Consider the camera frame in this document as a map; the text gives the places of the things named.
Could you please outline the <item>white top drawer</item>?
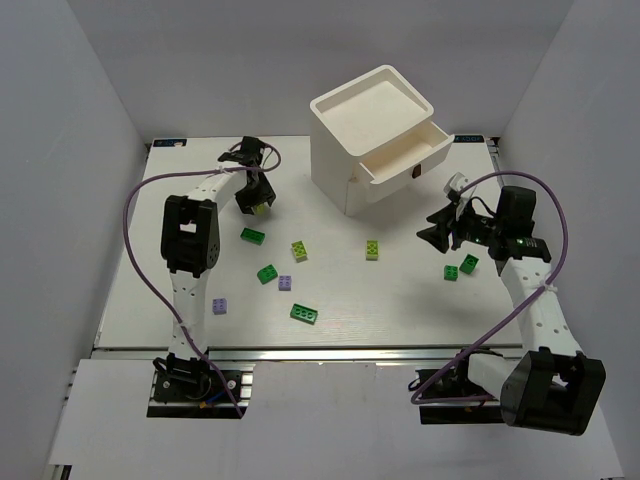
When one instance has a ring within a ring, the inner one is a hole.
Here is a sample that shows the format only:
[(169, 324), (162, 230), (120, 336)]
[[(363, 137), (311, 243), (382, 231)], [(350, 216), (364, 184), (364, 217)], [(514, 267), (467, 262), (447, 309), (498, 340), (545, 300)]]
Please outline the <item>white top drawer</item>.
[(440, 165), (453, 140), (453, 135), (426, 121), (367, 154), (358, 166), (366, 201), (376, 203), (417, 179), (411, 173), (418, 164), (422, 174)]

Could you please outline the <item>white three-drawer cabinet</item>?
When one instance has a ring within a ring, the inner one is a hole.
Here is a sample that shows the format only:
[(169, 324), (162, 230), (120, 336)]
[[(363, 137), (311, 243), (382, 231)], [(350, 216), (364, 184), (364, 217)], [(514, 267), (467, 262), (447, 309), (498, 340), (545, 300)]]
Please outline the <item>white three-drawer cabinet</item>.
[(380, 148), (428, 121), (431, 104), (391, 65), (379, 66), (313, 99), (311, 179), (338, 210), (361, 209), (356, 168)]

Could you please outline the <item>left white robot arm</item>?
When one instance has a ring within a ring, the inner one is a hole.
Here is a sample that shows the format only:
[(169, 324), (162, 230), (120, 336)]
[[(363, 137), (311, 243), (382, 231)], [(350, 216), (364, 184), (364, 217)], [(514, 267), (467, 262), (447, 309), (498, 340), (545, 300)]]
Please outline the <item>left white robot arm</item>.
[(175, 311), (169, 354), (179, 360), (198, 361), (208, 349), (205, 296), (220, 256), (219, 213), (231, 200), (245, 215), (273, 204), (276, 194), (264, 156), (276, 152), (272, 145), (245, 136), (219, 157), (219, 173), (165, 201), (160, 252), (170, 274)]

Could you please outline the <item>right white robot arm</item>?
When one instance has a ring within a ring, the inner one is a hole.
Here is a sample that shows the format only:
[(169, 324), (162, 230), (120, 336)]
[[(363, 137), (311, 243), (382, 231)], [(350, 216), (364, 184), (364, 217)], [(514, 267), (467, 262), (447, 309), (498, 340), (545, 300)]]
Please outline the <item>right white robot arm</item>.
[(574, 339), (553, 286), (551, 255), (534, 237), (536, 193), (502, 188), (497, 209), (477, 213), (473, 195), (445, 190), (449, 204), (428, 217), (419, 238), (441, 252), (469, 241), (488, 249), (507, 289), (524, 349), (519, 361), (483, 345), (460, 352), (444, 372), (412, 389), (416, 405), (482, 406), (496, 401), (509, 426), (582, 435), (590, 422), (606, 372)]

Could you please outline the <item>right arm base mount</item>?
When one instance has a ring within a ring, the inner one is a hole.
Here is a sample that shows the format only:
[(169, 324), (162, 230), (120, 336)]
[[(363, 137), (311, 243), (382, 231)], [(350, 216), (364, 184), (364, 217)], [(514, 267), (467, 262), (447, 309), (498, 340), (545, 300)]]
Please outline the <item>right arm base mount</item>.
[(422, 425), (503, 424), (500, 390), (514, 359), (480, 348), (417, 397)]

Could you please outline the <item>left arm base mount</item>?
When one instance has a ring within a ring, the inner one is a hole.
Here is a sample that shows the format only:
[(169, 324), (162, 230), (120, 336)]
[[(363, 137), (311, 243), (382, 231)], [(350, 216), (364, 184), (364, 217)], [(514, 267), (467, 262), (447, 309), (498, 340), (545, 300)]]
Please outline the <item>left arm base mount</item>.
[(155, 419), (231, 419), (244, 413), (250, 398), (250, 374), (222, 370), (219, 376), (199, 359), (183, 360), (173, 354), (156, 357), (146, 416)]

